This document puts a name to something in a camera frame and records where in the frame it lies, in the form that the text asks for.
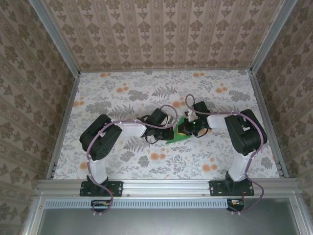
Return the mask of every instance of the wire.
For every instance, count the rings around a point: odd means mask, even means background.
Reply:
[[[157,140],[157,141],[154,141],[153,143],[149,142],[148,139],[147,139],[147,136],[146,136],[145,140],[146,140],[146,142],[147,142],[148,144],[154,144],[154,143],[158,142],[158,140]]]
[[[207,128],[206,129],[206,132],[203,134],[203,135],[200,135],[200,136],[196,136],[197,138],[200,138],[200,137],[202,137],[202,136],[205,136],[206,134],[207,134],[207,132],[209,131],[209,129]]]
[[[88,168],[88,172],[89,172],[89,178],[90,180],[97,186],[103,188],[106,192],[109,193],[110,195],[110,204],[108,205],[108,207],[103,211],[103,212],[96,212],[94,210],[94,206],[92,207],[92,212],[94,215],[96,214],[103,214],[105,212],[107,212],[109,210],[109,208],[112,206],[113,204],[113,194],[111,193],[111,191],[109,189],[107,189],[105,186],[101,185],[100,183],[98,183],[95,178],[93,177],[92,175],[92,172],[91,172],[91,166],[90,166],[90,161],[92,161],[91,159],[91,156],[89,155],[90,153],[90,150],[91,150],[91,147],[93,146],[93,144],[95,143],[95,141],[97,140],[97,138],[110,126],[114,125],[114,124],[118,124],[118,123],[137,123],[137,124],[142,124],[142,125],[145,125],[145,126],[150,126],[150,127],[154,127],[154,128],[157,128],[157,129],[167,129],[167,128],[170,128],[172,126],[175,126],[175,124],[177,123],[178,121],[178,113],[177,113],[177,110],[171,106],[171,105],[168,105],[168,104],[165,104],[163,106],[161,106],[160,109],[164,108],[164,107],[170,107],[174,110],[175,112],[175,120],[172,124],[170,124],[169,126],[154,126],[154,125],[151,125],[151,124],[147,124],[147,123],[144,123],[144,122],[141,122],[141,121],[138,121],[138,120],[121,120],[121,121],[112,121],[110,122],[109,124],[105,125],[95,136],[94,138],[92,139],[92,141],[90,142],[88,148],[87,148],[87,151],[86,151],[86,157],[87,157],[87,168]]]
[[[248,120],[248,121],[254,126],[254,128],[257,130],[257,132],[259,133],[259,135],[260,135],[260,140],[261,140],[261,144],[260,144],[259,148],[258,148],[256,151],[254,151],[254,152],[251,154],[250,158],[249,158],[249,161],[248,161],[247,166],[246,166],[246,168],[245,168],[245,177],[246,177],[248,180],[250,180],[252,183],[254,183],[255,185],[259,186],[260,189],[262,190],[262,193],[261,193],[260,197],[258,198],[258,200],[257,200],[251,207],[249,207],[249,208],[247,208],[247,209],[245,209],[245,210],[243,210],[243,211],[241,211],[241,212],[238,211],[238,214],[239,214],[239,213],[243,213],[243,212],[247,212],[247,211],[251,210],[252,208],[254,208],[254,207],[262,200],[262,198],[263,198],[263,196],[264,196],[264,188],[263,188],[259,183],[257,183],[257,182],[255,182],[254,180],[250,179],[250,177],[248,176],[248,170],[249,170],[249,167],[250,167],[250,165],[251,165],[251,162],[252,162],[254,156],[262,149],[263,144],[264,144],[264,138],[263,138],[263,134],[262,134],[262,132],[261,132],[261,129],[258,127],[258,125],[257,125],[251,118],[249,118],[248,116],[246,116],[246,115],[244,115],[244,114],[242,114],[242,113],[240,113],[240,112],[236,112],[236,111],[231,111],[231,112],[212,112],[212,113],[199,112],[199,111],[193,109],[193,107],[191,107],[191,106],[188,105],[188,102],[187,102],[188,97],[192,97],[194,104],[195,104],[195,102],[196,102],[196,99],[195,99],[195,97],[194,97],[192,94],[188,94],[188,95],[186,96],[186,98],[185,98],[186,106],[187,106],[191,111],[193,111],[193,112],[195,112],[195,113],[198,113],[198,114],[205,114],[205,115],[214,115],[214,114],[218,114],[218,115],[219,115],[219,114],[236,114],[236,115],[242,116],[242,117],[244,117],[246,120]]]

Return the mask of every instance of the gray leaf pattern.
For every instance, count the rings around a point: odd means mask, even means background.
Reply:
[[[100,114],[115,120],[136,119],[170,104],[181,116],[188,110],[187,94],[193,94],[196,101],[204,100],[212,112],[250,108],[261,121],[245,70],[83,73],[54,178],[86,178],[86,153],[79,137]],[[164,111],[174,115],[170,108]],[[4,136],[13,138],[13,134],[9,128],[3,129]],[[233,153],[229,135],[223,129],[171,144],[148,144],[139,137],[119,138],[106,157],[106,170],[112,179],[223,178]],[[249,174],[253,178],[278,177],[270,146],[257,154]]]

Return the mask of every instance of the gray panel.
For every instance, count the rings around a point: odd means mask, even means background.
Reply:
[[[45,210],[40,235],[298,235],[289,199],[264,199],[253,210],[88,209]]]

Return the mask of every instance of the wall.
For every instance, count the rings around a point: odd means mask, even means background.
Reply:
[[[297,2],[257,77],[289,174],[313,215],[313,1]]]
[[[249,67],[281,0],[44,0],[82,70]]]
[[[27,0],[0,1],[0,234],[18,234],[45,178],[73,77]]]

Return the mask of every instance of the purple cable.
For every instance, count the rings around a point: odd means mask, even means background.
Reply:
[[[248,116],[246,116],[246,115],[244,115],[244,114],[242,114],[242,113],[240,113],[240,112],[232,111],[232,112],[212,112],[212,113],[204,113],[204,112],[196,111],[196,110],[194,110],[191,106],[189,106],[188,103],[187,103],[187,98],[188,98],[189,96],[192,97],[192,99],[193,99],[193,101],[194,101],[194,104],[195,104],[195,102],[196,102],[196,99],[195,99],[195,97],[194,97],[192,94],[188,94],[188,95],[186,96],[186,98],[185,98],[186,106],[187,106],[191,111],[193,111],[193,112],[195,112],[195,113],[198,113],[198,114],[206,114],[206,115],[214,115],[214,114],[236,114],[236,115],[240,115],[240,116],[244,117],[246,120],[248,120],[248,121],[255,127],[255,129],[258,131],[258,133],[259,133],[259,135],[260,135],[260,139],[261,139],[261,144],[260,144],[259,148],[258,148],[255,152],[253,152],[253,153],[251,154],[250,158],[249,158],[249,161],[248,161],[247,166],[246,166],[246,168],[245,168],[245,177],[246,177],[249,181],[251,181],[252,183],[254,183],[255,185],[259,186],[259,187],[261,188],[261,190],[262,190],[262,193],[261,193],[260,197],[258,198],[258,200],[257,200],[251,207],[249,207],[248,209],[245,209],[245,210],[241,211],[241,213],[247,212],[247,211],[251,210],[252,208],[254,208],[254,207],[262,200],[262,198],[263,198],[263,196],[264,196],[264,188],[263,188],[259,183],[255,182],[254,180],[252,180],[252,179],[248,176],[248,170],[249,170],[249,167],[250,167],[250,165],[251,165],[251,162],[252,162],[254,156],[262,149],[263,144],[264,144],[264,138],[263,138],[261,129],[258,127],[258,125],[257,125],[251,118],[249,118]]]
[[[97,186],[103,188],[106,192],[108,192],[109,195],[110,195],[110,198],[111,198],[111,199],[110,199],[110,204],[108,205],[107,208],[105,208],[105,210],[104,210],[103,212],[96,212],[96,211],[94,210],[94,205],[97,204],[97,203],[99,203],[99,202],[101,202],[101,200],[95,202],[95,203],[92,205],[93,215],[96,215],[96,214],[100,214],[100,215],[101,215],[101,214],[107,212],[108,209],[109,209],[109,208],[112,206],[112,204],[113,204],[113,194],[111,193],[111,191],[110,191],[109,189],[107,189],[106,187],[104,187],[103,185],[99,184],[99,183],[95,180],[95,178],[93,177],[93,175],[92,175],[92,173],[91,173],[91,167],[90,167],[91,156],[89,155],[89,153],[90,153],[91,147],[93,146],[94,142],[97,140],[97,138],[98,138],[109,126],[112,126],[112,125],[118,124],[118,123],[138,123],[138,124],[142,124],[142,125],[145,125],[145,126],[154,127],[154,128],[157,128],[157,129],[167,129],[167,128],[170,128],[170,127],[175,126],[175,124],[177,123],[177,120],[178,120],[178,113],[177,113],[176,109],[175,109],[173,106],[168,105],[168,104],[163,105],[163,106],[161,107],[161,109],[164,108],[164,107],[170,107],[170,108],[172,108],[172,109],[174,110],[174,112],[175,112],[175,120],[174,120],[174,122],[173,122],[172,124],[170,124],[170,125],[168,125],[168,126],[166,126],[166,125],[165,125],[165,126],[154,126],[154,125],[147,124],[147,123],[144,123],[144,122],[141,122],[141,121],[137,121],[137,120],[112,121],[112,122],[110,122],[109,124],[105,125],[105,126],[98,132],[98,134],[95,135],[95,137],[94,137],[94,138],[92,139],[92,141],[90,142],[90,144],[89,144],[89,146],[88,146],[88,148],[87,148],[87,151],[86,151],[86,156],[87,156],[87,159],[88,159],[88,160],[87,160],[87,166],[88,166],[89,178],[90,178],[90,180],[91,180],[95,185],[97,185]]]

